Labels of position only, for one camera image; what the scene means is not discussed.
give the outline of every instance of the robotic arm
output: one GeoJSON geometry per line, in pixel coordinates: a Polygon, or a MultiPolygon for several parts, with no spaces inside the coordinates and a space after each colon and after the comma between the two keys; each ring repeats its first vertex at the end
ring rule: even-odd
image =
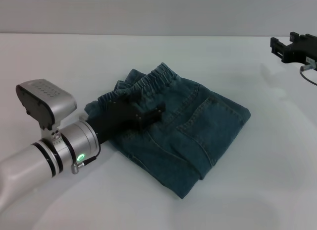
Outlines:
{"type": "Polygon", "coordinates": [[[42,138],[0,163],[0,213],[65,168],[77,174],[97,158],[102,143],[127,129],[142,131],[165,111],[161,104],[143,114],[130,104],[131,97],[123,96],[110,101],[102,115],[59,129],[77,109],[71,94],[44,79],[19,84],[16,93],[26,113],[39,122],[42,138]]]}

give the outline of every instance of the table surface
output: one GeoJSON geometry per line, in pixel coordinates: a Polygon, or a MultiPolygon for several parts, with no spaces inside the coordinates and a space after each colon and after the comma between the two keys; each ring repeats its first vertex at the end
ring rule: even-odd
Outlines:
{"type": "Polygon", "coordinates": [[[31,79],[74,95],[78,109],[62,125],[132,68],[148,73],[161,62],[252,114],[184,200],[106,143],[78,175],[66,170],[10,206],[0,229],[315,230],[317,87],[299,64],[271,54],[269,39],[0,35],[0,160],[40,138],[15,94],[31,79]]]}

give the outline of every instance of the back pocket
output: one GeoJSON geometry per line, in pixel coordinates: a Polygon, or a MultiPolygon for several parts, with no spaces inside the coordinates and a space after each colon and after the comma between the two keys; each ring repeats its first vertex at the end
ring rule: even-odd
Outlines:
{"type": "Polygon", "coordinates": [[[208,97],[177,130],[196,141],[215,165],[243,127],[242,117],[221,100],[208,97]]]}

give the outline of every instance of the black ring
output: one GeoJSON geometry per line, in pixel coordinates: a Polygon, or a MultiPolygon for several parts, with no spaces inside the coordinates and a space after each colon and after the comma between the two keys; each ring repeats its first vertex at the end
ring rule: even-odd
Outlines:
{"type": "Polygon", "coordinates": [[[47,147],[52,151],[52,153],[54,154],[57,164],[58,164],[58,168],[59,168],[59,173],[61,173],[64,170],[63,167],[63,162],[61,161],[61,158],[57,152],[57,150],[55,149],[55,146],[49,142],[48,140],[46,140],[45,138],[41,139],[42,142],[44,142],[45,145],[47,145],[47,147]]]}
{"type": "Polygon", "coordinates": [[[61,135],[62,139],[64,140],[64,143],[66,144],[66,146],[69,149],[70,155],[71,155],[71,157],[73,159],[73,164],[76,163],[76,161],[77,161],[76,160],[76,154],[75,154],[75,151],[74,151],[73,147],[71,146],[71,144],[68,141],[68,139],[64,136],[64,134],[61,133],[60,135],[61,135]]]}
{"type": "Polygon", "coordinates": [[[54,166],[50,156],[48,155],[48,153],[45,151],[45,149],[39,143],[35,142],[32,145],[37,147],[40,150],[40,152],[43,154],[43,156],[45,157],[45,159],[47,160],[47,162],[51,168],[52,177],[54,177],[56,175],[56,169],[55,169],[55,166],[54,166]]]}

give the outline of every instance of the folded jeans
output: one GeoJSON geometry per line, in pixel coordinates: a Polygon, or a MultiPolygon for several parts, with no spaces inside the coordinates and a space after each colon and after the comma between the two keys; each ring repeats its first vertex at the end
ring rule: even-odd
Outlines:
{"type": "Polygon", "coordinates": [[[216,164],[250,118],[245,107],[203,85],[179,77],[166,64],[148,75],[131,70],[112,92],[87,104],[89,117],[107,109],[107,102],[141,92],[134,102],[141,112],[165,102],[162,120],[140,133],[126,131],[110,142],[162,185],[184,198],[216,164]]]}

